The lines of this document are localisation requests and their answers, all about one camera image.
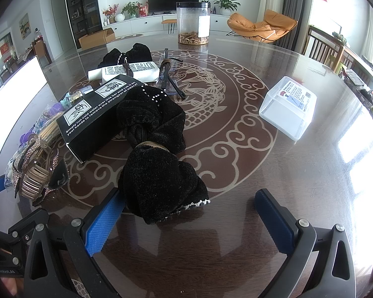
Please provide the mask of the rhinestone gold hair clip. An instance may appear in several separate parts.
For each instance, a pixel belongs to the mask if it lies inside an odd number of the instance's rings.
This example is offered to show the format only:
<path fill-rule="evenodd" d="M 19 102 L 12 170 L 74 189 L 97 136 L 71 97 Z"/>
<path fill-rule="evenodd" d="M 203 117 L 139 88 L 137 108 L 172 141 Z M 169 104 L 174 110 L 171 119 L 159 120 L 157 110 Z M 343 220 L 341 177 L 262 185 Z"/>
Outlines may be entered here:
<path fill-rule="evenodd" d="M 69 181 L 59 150 L 41 138 L 30 141 L 15 156 L 11 168 L 15 194 L 31 200 L 34 207 Z"/>

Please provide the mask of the large black velvet bow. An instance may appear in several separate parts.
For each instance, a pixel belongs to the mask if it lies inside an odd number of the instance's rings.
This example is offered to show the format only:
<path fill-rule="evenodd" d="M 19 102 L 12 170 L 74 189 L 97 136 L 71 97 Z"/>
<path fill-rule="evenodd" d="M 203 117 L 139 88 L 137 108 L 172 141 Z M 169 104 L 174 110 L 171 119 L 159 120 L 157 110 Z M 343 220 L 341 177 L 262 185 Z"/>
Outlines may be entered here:
<path fill-rule="evenodd" d="M 148 85 L 134 87 L 116 112 L 132 147 L 118 179 L 130 212 L 155 224 L 210 202 L 195 168 L 177 157 L 186 148 L 186 114 L 170 96 Z"/>

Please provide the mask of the black printed cardboard box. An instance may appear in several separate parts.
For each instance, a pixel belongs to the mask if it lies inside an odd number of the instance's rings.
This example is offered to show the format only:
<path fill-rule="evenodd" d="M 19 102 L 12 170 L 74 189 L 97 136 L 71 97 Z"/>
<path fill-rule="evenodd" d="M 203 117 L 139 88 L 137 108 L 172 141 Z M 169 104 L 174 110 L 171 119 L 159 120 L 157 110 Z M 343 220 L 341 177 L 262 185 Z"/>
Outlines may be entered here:
<path fill-rule="evenodd" d="M 116 107 L 130 89 L 143 85 L 132 77 L 118 75 L 88 93 L 56 120 L 66 147 L 78 162 L 89 160 L 120 133 Z"/>

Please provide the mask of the clear plastic storage box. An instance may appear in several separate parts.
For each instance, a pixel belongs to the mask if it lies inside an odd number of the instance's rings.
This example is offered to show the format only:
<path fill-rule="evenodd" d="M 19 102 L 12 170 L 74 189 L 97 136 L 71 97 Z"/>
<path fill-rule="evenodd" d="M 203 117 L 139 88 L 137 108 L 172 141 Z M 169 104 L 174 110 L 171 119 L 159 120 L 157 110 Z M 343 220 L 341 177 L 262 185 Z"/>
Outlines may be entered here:
<path fill-rule="evenodd" d="M 317 96 L 288 76 L 272 87 L 259 109 L 262 119 L 293 141 L 298 141 L 311 124 Z"/>

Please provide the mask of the large white storage bin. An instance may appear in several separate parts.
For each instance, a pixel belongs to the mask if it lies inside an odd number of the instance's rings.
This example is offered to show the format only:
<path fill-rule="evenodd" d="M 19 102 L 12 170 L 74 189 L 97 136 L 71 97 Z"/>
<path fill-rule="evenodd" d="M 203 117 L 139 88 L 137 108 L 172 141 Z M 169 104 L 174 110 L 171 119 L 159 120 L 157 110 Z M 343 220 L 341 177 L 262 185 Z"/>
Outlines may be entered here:
<path fill-rule="evenodd" d="M 19 148 L 21 135 L 54 103 L 56 97 L 36 58 L 0 88 L 0 176 Z"/>

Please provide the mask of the brown cardboard box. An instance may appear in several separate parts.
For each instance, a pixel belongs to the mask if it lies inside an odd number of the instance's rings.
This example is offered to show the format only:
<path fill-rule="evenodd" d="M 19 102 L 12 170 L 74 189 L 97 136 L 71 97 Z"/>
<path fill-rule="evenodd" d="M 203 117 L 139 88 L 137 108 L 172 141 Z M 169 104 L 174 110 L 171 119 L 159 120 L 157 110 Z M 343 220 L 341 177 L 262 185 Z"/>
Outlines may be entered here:
<path fill-rule="evenodd" d="M 116 39 L 113 29 L 108 28 L 80 37 L 79 43 L 83 50 L 107 44 Z"/>

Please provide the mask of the wooden dining chair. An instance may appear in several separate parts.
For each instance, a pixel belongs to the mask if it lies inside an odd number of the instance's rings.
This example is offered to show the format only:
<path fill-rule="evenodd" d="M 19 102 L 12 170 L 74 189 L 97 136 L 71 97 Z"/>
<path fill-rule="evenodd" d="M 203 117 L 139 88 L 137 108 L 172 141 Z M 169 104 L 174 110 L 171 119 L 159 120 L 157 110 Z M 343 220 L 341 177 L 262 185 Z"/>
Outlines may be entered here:
<path fill-rule="evenodd" d="M 336 37 L 309 26 L 302 54 L 327 67 L 334 73 L 341 64 L 345 45 Z"/>

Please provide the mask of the orange lounge chair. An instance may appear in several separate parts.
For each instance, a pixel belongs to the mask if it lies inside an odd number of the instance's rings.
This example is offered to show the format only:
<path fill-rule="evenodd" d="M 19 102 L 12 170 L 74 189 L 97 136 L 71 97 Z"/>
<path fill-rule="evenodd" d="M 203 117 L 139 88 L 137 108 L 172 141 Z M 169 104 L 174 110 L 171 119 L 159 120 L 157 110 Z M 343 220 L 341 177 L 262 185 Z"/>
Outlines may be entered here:
<path fill-rule="evenodd" d="M 263 21 L 253 23 L 239 13 L 233 13 L 227 20 L 229 28 L 243 38 L 272 43 L 292 31 L 298 22 L 286 15 L 267 9 Z"/>

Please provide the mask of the red flowers in vase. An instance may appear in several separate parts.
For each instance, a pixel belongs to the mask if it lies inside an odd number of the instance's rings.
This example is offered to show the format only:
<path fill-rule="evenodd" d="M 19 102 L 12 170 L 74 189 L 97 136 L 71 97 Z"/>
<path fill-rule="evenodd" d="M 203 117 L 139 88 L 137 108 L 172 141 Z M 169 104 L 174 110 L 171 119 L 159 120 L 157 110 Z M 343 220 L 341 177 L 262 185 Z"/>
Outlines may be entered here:
<path fill-rule="evenodd" d="M 118 3 L 113 4 L 113 5 L 109 5 L 107 9 L 104 9 L 104 10 L 102 11 L 103 15 L 106 16 L 107 21 L 108 21 L 110 24 L 115 23 L 115 16 L 116 16 L 116 13 L 117 13 L 117 11 L 118 11 L 118 6 L 119 6 Z"/>

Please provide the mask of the black display shelf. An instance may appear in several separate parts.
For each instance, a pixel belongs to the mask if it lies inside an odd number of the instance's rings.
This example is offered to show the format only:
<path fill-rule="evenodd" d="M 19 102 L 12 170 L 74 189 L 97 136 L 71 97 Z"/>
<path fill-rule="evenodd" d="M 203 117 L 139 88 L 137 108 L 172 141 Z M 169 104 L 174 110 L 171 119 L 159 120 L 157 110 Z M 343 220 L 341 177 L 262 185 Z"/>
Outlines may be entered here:
<path fill-rule="evenodd" d="M 75 46 L 81 49 L 81 37 L 102 30 L 98 1 L 65 0 L 65 4 Z"/>

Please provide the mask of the white tv cabinet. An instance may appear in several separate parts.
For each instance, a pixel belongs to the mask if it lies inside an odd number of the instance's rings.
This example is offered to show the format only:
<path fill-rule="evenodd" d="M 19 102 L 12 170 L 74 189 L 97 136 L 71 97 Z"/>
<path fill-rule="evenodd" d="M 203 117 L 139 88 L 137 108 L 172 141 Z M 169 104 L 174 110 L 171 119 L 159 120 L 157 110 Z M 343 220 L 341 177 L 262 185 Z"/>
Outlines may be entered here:
<path fill-rule="evenodd" d="M 210 30 L 214 32 L 225 32 L 226 34 L 229 33 L 231 29 L 227 25 L 228 18 L 229 17 L 226 15 L 211 14 Z M 176 14 L 132 18 L 103 27 L 104 30 L 109 28 L 113 30 L 117 38 L 136 34 L 150 35 L 161 32 L 172 34 L 177 31 Z"/>

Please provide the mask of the small wooden bench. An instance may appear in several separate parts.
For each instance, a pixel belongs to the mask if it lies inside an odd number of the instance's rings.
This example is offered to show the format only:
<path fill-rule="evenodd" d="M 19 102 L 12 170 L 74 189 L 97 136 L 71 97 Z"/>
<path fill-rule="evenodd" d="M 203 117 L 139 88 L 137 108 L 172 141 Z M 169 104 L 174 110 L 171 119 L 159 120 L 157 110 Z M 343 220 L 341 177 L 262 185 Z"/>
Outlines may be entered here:
<path fill-rule="evenodd" d="M 168 34 L 173 34 L 176 29 L 177 19 L 166 19 L 162 21 L 163 25 L 167 25 Z"/>

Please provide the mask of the clear jar with black lid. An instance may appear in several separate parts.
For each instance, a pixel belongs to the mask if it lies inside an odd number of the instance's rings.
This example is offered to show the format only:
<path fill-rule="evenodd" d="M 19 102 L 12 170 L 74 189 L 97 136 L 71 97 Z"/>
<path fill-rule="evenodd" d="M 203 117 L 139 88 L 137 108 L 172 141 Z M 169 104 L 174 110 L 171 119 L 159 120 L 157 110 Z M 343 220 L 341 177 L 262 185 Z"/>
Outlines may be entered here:
<path fill-rule="evenodd" d="M 209 42 L 210 2 L 177 2 L 178 43 L 200 46 Z"/>

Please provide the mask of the green potted plant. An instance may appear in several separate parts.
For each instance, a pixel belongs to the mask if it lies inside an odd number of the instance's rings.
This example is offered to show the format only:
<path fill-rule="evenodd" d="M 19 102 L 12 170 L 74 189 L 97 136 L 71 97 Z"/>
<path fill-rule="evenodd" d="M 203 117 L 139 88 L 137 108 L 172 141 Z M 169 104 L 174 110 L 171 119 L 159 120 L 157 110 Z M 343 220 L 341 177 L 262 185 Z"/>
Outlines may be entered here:
<path fill-rule="evenodd" d="M 219 7 L 221 15 L 227 16 L 235 13 L 241 6 L 237 0 L 214 0 L 214 4 Z"/>

